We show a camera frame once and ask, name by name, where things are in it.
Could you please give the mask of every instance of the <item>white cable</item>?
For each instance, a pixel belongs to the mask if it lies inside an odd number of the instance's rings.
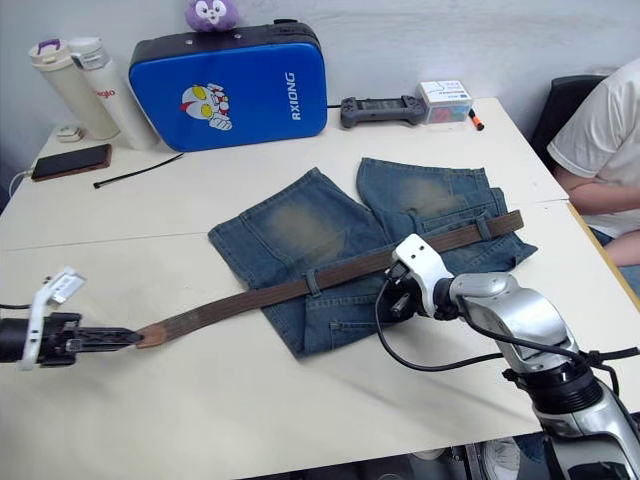
[[[13,184],[16,182],[16,180],[18,178],[24,178],[27,175],[29,175],[29,173],[31,172],[31,170],[23,170],[22,172],[16,173],[13,178],[11,179],[11,183],[9,183],[9,198],[13,197]]]

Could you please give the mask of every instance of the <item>smartphone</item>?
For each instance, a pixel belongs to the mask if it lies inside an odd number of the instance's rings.
[[[39,182],[98,168],[107,168],[110,162],[111,144],[59,153],[58,155],[39,158],[31,174],[31,179],[34,182]]]

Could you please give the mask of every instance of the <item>purple plush toy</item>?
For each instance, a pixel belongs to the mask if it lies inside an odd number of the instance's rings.
[[[196,32],[222,32],[233,28],[240,14],[231,0],[189,0],[184,18]]]

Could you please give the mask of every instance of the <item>white t-shirt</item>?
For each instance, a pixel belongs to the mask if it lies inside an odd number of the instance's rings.
[[[640,188],[640,59],[604,79],[547,150],[574,175]],[[583,218],[614,238],[640,230],[640,209]]]

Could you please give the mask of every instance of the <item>small white box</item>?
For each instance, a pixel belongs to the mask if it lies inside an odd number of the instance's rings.
[[[458,80],[420,82],[418,86],[427,106],[426,123],[463,122],[473,99]]]

